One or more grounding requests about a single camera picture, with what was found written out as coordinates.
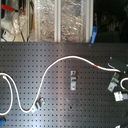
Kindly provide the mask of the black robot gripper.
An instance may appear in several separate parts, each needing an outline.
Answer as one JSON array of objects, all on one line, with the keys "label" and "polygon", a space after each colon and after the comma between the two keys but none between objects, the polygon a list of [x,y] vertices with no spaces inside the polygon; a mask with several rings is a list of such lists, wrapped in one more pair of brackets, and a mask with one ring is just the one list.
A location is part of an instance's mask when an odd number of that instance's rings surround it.
[{"label": "black robot gripper", "polygon": [[[126,64],[115,59],[115,58],[110,58],[108,65],[113,67],[114,69],[118,69],[121,72],[127,72],[128,71],[128,67],[126,66]],[[109,83],[108,90],[110,92],[112,92],[114,90],[114,88],[118,85],[118,83],[119,83],[119,74],[114,73],[114,75],[113,75],[113,77]],[[128,94],[122,93],[121,91],[115,92],[114,97],[115,97],[116,102],[128,100]]]}]

